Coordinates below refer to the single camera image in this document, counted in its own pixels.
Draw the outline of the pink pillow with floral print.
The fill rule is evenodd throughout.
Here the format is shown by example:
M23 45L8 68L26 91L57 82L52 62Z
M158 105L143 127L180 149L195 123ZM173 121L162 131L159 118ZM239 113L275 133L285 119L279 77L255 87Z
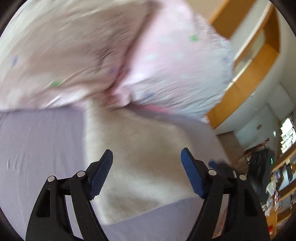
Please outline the pink pillow with floral print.
M207 122L233 74L231 42L186 1L150 1L107 103L130 103Z

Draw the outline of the beige cable-knit sweater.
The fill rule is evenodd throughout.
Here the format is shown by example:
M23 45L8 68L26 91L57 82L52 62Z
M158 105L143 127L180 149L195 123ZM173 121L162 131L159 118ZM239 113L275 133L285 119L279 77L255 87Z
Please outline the beige cable-knit sweater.
M113 152L113 164L94 200L103 225L194 197L180 160L182 149L205 163L227 161L210 125L197 120L110 110L93 100L86 104L84 121L85 164L98 161L105 150Z

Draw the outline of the pink pillow with tree print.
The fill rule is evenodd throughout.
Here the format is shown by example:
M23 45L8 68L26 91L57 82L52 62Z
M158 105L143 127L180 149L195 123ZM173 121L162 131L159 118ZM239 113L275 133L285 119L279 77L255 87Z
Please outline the pink pillow with tree print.
M148 14L147 1L27 1L1 35L1 110L107 90Z

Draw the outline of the wooden shelf unit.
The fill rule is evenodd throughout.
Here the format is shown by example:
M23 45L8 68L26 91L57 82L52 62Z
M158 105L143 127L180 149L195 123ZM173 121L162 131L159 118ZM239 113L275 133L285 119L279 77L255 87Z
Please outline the wooden shelf unit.
M295 211L295 155L273 172L276 180L273 207L266 218L270 239L273 240L283 229Z

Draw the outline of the wooden headboard frame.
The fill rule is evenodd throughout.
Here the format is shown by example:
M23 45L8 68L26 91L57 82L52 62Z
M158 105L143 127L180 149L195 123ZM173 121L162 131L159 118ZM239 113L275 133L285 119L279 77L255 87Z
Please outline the wooden headboard frame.
M222 101L208 112L218 128L254 93L280 53L280 23L270 1L224 1L210 20L235 49L234 78Z

